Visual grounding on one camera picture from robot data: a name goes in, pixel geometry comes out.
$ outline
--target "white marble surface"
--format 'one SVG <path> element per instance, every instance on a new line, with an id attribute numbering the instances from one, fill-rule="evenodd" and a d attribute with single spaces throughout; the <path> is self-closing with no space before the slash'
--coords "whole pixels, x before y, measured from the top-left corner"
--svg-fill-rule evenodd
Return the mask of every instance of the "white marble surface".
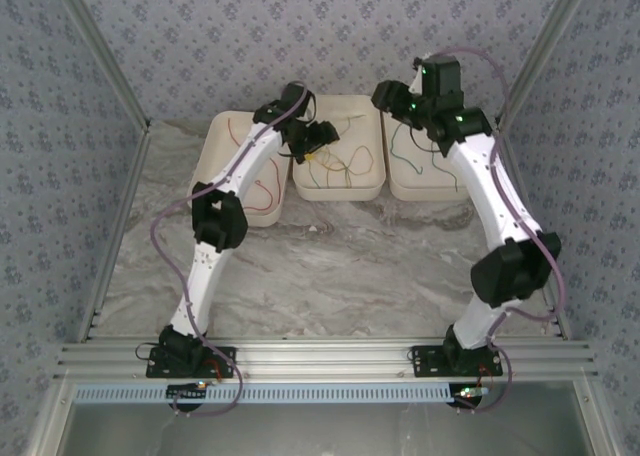
<path id="1" fill-rule="evenodd" d="M 115 271 L 94 335 L 150 335 L 167 324 L 179 283 L 155 253 L 149 225 L 183 197 L 207 125 L 155 123 Z M 189 211 L 160 239 L 183 271 L 193 254 Z M 280 221 L 250 229 L 216 291 L 216 336 L 442 336 L 472 296 L 469 270 L 485 254 L 470 202 L 310 203 L 289 180 Z M 525 303 L 543 312 L 540 295 Z M 545 328 L 510 318 L 502 332 Z"/>

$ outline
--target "blue patterned wallpaper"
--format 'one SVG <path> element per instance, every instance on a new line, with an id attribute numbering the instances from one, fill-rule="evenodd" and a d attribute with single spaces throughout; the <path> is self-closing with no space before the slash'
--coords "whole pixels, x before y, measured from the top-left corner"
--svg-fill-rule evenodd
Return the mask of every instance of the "blue patterned wallpaper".
<path id="1" fill-rule="evenodd" d="M 152 119 L 253 109 L 284 82 L 371 94 L 415 56 L 490 49 L 515 78 L 555 0 L 86 0 Z M 462 56 L 468 101 L 495 114 L 487 66 Z"/>
<path id="2" fill-rule="evenodd" d="M 640 454 L 640 0 L 584 0 L 511 139 L 536 216 L 563 239 L 567 314 L 594 341 Z"/>
<path id="3" fill-rule="evenodd" d="M 77 336 L 139 131 L 59 0 L 0 0 L 0 454 Z"/>

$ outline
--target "wallpaper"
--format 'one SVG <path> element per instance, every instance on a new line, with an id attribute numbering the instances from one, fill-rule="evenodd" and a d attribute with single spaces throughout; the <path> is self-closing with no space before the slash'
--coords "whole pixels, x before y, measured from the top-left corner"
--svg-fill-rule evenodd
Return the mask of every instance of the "wallpaper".
<path id="1" fill-rule="evenodd" d="M 292 79 L 372 94 L 451 45 L 491 50 L 513 80 L 555 0 L 86 1 L 147 116 L 211 119 L 253 110 Z M 496 114 L 491 72 L 460 59 L 467 102 Z"/>
<path id="2" fill-rule="evenodd" d="M 77 336 L 137 142 L 59 0 L 0 0 L 0 455 Z"/>
<path id="3" fill-rule="evenodd" d="M 534 214 L 563 239 L 567 314 L 640 454 L 640 0 L 584 0 L 512 130 Z"/>

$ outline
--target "white plastic bin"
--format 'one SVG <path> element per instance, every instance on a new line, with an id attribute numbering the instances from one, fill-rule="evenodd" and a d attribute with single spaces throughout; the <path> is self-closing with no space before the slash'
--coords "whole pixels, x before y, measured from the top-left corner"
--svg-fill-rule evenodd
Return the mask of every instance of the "white plastic bin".
<path id="1" fill-rule="evenodd" d="M 457 201 L 469 197 L 455 169 L 439 153 L 427 153 L 413 144 L 409 127 L 390 115 L 382 116 L 389 165 L 389 188 L 402 201 Z M 438 151 L 425 131 L 413 131 L 416 142 Z"/>
<path id="2" fill-rule="evenodd" d="M 191 194 L 197 181 L 208 183 L 224 169 L 247 137 L 253 124 L 252 118 L 253 113 L 241 111 L 225 111 L 213 118 L 188 194 Z M 258 173 L 243 201 L 249 226 L 266 227 L 278 221 L 289 164 L 288 158 L 274 155 Z"/>
<path id="3" fill-rule="evenodd" d="M 308 201 L 369 201 L 386 178 L 380 116 L 368 96 L 318 96 L 317 121 L 330 121 L 340 140 L 321 148 L 293 180 Z"/>

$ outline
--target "enclosure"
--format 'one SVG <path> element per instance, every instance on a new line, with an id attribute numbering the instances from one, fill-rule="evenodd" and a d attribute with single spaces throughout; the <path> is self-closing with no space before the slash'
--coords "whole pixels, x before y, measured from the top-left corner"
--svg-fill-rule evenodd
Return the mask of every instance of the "enclosure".
<path id="1" fill-rule="evenodd" d="M 2 454 L 640 454 L 640 0 L 2 0 L 0 14 Z M 370 98 L 460 47 L 499 65 L 455 53 L 465 104 L 508 128 L 506 173 L 560 236 L 567 303 L 507 319 L 513 384 L 490 375 L 485 399 L 510 388 L 505 403 L 458 415 L 445 403 L 470 378 L 416 377 L 409 355 L 464 314 L 486 222 L 451 158 Z M 250 227 L 205 328 L 237 350 L 241 404 L 175 418 L 180 378 L 148 379 L 136 357 L 183 294 L 150 227 L 291 81 L 340 139 L 300 164 L 273 155 L 243 199 Z M 191 218 L 185 204 L 157 233 L 185 275 Z M 548 313 L 556 288 L 522 308 Z M 237 382 L 209 386 L 203 409 Z"/>

